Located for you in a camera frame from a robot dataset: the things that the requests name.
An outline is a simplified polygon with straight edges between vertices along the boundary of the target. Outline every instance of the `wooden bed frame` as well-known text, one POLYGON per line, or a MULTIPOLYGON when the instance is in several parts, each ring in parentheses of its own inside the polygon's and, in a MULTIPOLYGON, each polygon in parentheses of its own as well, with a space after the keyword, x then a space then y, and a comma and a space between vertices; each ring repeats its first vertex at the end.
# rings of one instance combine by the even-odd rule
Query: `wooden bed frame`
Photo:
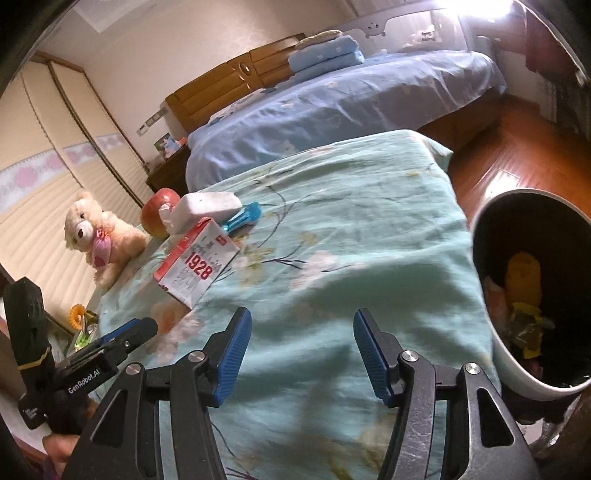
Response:
POLYGON ((298 33, 228 60, 168 95, 166 102, 189 134, 222 108, 293 75, 287 59, 305 37, 298 33))
MULTIPOLYGON (((275 86, 293 73, 287 59, 305 35, 282 38, 218 65, 166 98, 187 133, 207 124, 217 111, 259 89, 275 86)), ((453 151, 501 121, 500 95, 495 89, 479 99, 418 129, 453 151)))

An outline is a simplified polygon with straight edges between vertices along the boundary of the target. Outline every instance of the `white wall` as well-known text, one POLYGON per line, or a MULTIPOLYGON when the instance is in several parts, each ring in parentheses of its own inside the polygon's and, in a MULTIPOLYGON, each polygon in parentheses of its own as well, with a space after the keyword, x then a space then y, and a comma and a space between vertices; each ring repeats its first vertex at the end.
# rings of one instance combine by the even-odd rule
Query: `white wall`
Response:
POLYGON ((507 93, 536 103, 541 116, 556 122, 556 89, 552 83, 527 69, 525 55, 500 50, 497 59, 507 82, 507 93))
POLYGON ((500 50, 497 53, 497 61, 507 81, 507 93, 536 103, 539 75, 527 69, 525 55, 500 50))
POLYGON ((349 20, 340 0, 190 0, 141 18, 84 66, 99 96, 139 154, 178 124, 136 130, 173 91, 235 56, 280 38, 349 20))

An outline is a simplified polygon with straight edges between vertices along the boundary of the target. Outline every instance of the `sliding wardrobe door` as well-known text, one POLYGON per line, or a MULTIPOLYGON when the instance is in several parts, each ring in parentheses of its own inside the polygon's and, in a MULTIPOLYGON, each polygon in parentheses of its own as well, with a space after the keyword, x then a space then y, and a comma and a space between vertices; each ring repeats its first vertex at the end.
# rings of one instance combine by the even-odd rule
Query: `sliding wardrobe door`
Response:
POLYGON ((46 311, 67 326, 95 289, 81 252, 66 249, 64 219, 80 184, 44 132, 19 74, 0 98, 0 264, 41 287, 46 311))
POLYGON ((108 162, 129 186, 137 200, 141 204, 147 202, 153 192, 145 183, 147 174, 142 162, 103 108, 86 76, 53 62, 50 68, 53 69, 56 82, 62 88, 84 128, 102 150, 108 162))
POLYGON ((82 187, 103 207, 137 225, 140 207, 109 171, 80 130, 57 90, 47 65, 29 62, 22 78, 33 109, 62 160, 82 187))

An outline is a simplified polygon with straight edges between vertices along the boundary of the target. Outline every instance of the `red and white box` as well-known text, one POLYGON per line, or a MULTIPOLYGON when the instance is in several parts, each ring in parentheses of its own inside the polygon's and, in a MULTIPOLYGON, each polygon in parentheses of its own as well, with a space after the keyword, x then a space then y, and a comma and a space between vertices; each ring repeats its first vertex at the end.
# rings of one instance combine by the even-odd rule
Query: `red and white box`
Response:
POLYGON ((154 280, 193 309, 239 250, 216 222, 203 218, 166 257, 154 280))

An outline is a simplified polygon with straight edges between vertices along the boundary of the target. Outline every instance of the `folded blue blanket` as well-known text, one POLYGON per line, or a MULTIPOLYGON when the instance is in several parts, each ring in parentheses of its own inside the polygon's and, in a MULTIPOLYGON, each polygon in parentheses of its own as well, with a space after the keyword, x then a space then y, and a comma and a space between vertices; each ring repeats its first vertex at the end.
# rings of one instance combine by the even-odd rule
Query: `folded blue blanket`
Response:
POLYGON ((316 65, 312 65, 311 67, 308 67, 304 70, 300 70, 294 74, 292 79, 296 83, 305 82, 306 80, 319 77, 320 75, 324 75, 328 72, 352 67, 353 65, 361 65, 364 61, 365 57, 358 50, 354 53, 341 55, 340 57, 335 57, 333 59, 317 63, 316 65))
POLYGON ((330 60, 341 55, 354 53, 359 50, 359 44, 350 35, 342 35, 334 40, 317 43, 297 50, 287 60, 293 72, 299 72, 312 65, 330 60))

